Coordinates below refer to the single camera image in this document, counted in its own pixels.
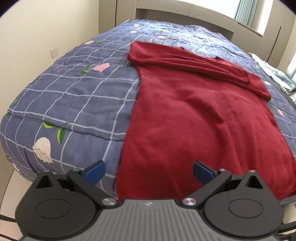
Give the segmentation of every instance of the silver screw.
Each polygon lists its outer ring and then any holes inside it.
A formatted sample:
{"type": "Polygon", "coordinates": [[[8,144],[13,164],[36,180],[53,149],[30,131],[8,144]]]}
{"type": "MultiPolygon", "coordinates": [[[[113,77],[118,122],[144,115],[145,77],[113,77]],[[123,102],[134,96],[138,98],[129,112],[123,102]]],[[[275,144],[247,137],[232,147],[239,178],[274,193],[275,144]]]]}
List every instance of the silver screw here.
{"type": "Polygon", "coordinates": [[[110,198],[105,198],[102,200],[102,204],[105,206],[113,206],[116,204],[116,199],[110,197],[110,198]]]}
{"type": "Polygon", "coordinates": [[[194,206],[197,204],[197,201],[192,197],[187,197],[182,200],[182,203],[186,206],[194,206]]]}

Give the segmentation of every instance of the light switch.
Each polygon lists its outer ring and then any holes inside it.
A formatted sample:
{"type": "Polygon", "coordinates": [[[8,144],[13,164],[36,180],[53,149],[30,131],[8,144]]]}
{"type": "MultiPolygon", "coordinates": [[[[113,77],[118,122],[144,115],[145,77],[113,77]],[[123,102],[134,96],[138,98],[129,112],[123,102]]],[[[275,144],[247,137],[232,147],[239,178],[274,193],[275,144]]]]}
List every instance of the light switch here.
{"type": "Polygon", "coordinates": [[[50,51],[50,54],[52,55],[52,58],[54,58],[55,56],[57,56],[59,54],[59,51],[57,48],[53,48],[51,51],[50,51]]]}

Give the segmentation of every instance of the red garment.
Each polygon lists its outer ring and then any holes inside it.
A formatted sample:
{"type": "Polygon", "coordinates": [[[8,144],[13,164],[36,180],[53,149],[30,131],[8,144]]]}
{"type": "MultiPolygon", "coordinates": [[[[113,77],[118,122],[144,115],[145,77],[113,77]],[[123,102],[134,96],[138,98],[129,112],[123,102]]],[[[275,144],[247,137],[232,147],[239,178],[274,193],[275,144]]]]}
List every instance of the red garment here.
{"type": "Polygon", "coordinates": [[[117,176],[119,200],[181,200],[201,184],[201,161],[243,175],[254,169],[277,198],[296,190],[296,164],[260,78],[181,48],[134,42],[141,78],[117,176]]]}

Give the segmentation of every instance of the blue plaid comforter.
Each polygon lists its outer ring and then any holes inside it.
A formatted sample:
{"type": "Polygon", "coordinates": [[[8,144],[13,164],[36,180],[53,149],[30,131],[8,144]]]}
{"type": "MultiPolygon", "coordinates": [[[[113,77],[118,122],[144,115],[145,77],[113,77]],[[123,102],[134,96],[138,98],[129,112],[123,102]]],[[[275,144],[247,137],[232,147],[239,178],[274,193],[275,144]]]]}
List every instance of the blue plaid comforter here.
{"type": "Polygon", "coordinates": [[[72,49],[10,105],[1,122],[1,143],[22,176],[34,180],[44,169],[65,173],[103,160],[106,176],[98,187],[116,196],[120,154],[140,87],[127,60],[133,41],[219,56],[261,77],[272,94],[268,106],[296,154],[295,110],[248,54],[200,26],[131,20],[72,49]]]}

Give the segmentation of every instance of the folded red sleeve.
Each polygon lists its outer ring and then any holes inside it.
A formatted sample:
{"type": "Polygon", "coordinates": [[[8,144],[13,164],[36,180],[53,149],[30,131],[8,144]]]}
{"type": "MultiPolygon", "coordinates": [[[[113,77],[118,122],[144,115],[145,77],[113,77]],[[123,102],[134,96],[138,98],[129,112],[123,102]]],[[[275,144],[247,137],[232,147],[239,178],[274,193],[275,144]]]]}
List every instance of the folded red sleeve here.
{"type": "Polygon", "coordinates": [[[154,43],[132,43],[128,59],[141,85],[118,169],[120,201],[180,201],[201,187],[195,161],[238,175],[257,170],[277,198],[296,190],[294,156],[258,76],[154,43]]]}

